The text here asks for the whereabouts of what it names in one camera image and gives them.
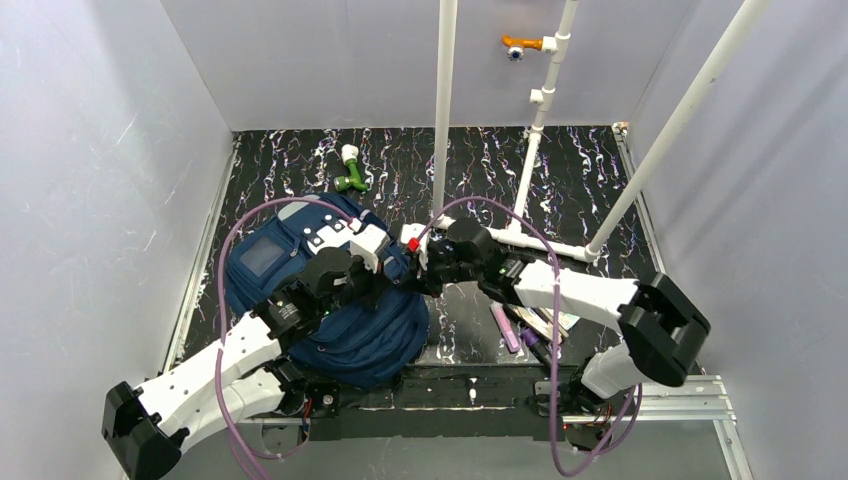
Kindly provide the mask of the navy blue student backpack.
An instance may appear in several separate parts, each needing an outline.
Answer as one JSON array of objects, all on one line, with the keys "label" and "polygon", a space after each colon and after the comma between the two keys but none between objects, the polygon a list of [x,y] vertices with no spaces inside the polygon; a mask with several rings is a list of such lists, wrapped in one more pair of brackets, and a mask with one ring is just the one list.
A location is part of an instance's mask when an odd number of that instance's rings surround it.
[{"label": "navy blue student backpack", "polygon": [[[285,278],[299,273],[340,230],[343,215],[385,229],[385,223],[355,200],[336,193],[309,195],[284,205],[236,244],[225,267],[225,298],[243,315]],[[370,388],[392,379],[415,359],[428,338],[424,298],[395,287],[376,309],[353,302],[321,321],[310,336],[285,349],[299,366],[349,385]]]}]

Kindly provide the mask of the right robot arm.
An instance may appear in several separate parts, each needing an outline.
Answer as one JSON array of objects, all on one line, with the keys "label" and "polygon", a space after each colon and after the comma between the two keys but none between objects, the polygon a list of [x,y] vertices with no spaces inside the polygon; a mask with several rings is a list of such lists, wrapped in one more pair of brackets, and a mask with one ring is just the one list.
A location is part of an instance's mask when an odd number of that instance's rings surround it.
[{"label": "right robot arm", "polygon": [[555,268],[504,248],[471,218],[435,241],[423,225],[407,224],[401,242],[409,259],[403,290],[438,297],[447,284],[474,282],[496,302],[572,314],[618,334],[618,345],[572,374],[562,391],[573,398],[600,401],[648,381],[680,387],[710,333],[704,315],[663,273],[640,281]]}]

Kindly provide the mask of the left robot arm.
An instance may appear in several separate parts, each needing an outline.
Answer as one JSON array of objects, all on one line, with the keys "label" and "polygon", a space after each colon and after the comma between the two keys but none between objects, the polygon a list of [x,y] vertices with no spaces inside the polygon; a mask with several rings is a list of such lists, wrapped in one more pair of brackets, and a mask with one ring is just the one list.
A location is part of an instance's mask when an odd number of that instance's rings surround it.
[{"label": "left robot arm", "polygon": [[181,365],[111,387],[101,433],[130,479],[160,479],[209,435],[277,409],[299,387],[273,368],[339,310],[371,312],[405,265],[389,255],[329,247],[260,298],[225,337]]}]

